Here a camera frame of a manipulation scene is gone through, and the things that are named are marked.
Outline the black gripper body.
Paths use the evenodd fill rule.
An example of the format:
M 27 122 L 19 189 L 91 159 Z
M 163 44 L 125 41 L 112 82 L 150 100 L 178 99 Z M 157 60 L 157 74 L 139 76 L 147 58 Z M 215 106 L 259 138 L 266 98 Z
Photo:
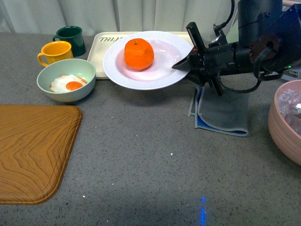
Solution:
M 190 22 L 186 30 L 193 43 L 193 49 L 186 58 L 190 69 L 186 78 L 201 87 L 208 83 L 221 96 L 223 88 L 219 77 L 237 71 L 235 53 L 238 43 L 228 43 L 223 35 L 205 47 L 195 22 Z

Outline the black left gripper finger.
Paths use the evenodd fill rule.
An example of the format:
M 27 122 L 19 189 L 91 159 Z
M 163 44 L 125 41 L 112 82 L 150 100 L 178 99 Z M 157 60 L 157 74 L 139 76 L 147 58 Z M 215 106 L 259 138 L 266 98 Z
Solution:
M 172 69 L 189 72 L 191 70 L 191 65 L 188 57 L 183 58 L 176 64 L 172 66 Z

